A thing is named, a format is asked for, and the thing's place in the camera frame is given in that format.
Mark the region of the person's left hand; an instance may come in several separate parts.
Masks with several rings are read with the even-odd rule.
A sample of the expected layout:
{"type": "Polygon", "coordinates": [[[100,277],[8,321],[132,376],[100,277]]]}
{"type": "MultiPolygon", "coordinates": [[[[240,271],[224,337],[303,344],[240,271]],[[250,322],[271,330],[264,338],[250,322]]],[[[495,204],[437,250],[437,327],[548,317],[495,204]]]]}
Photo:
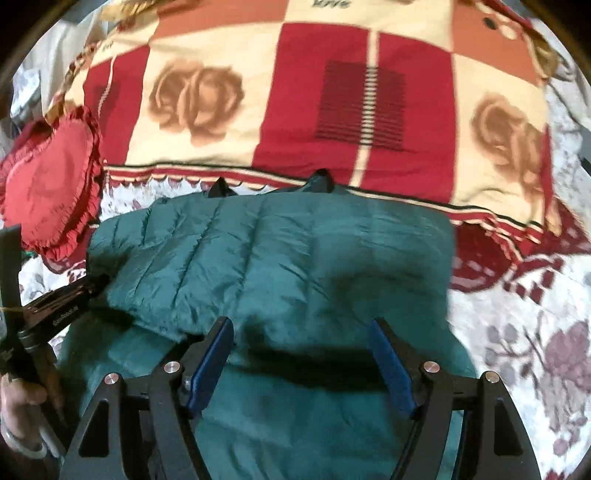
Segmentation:
{"type": "Polygon", "coordinates": [[[43,404],[47,398],[46,389],[40,385],[12,379],[8,374],[2,376],[2,435],[15,451],[37,452],[41,449],[38,422],[33,419],[29,409],[43,404]]]}

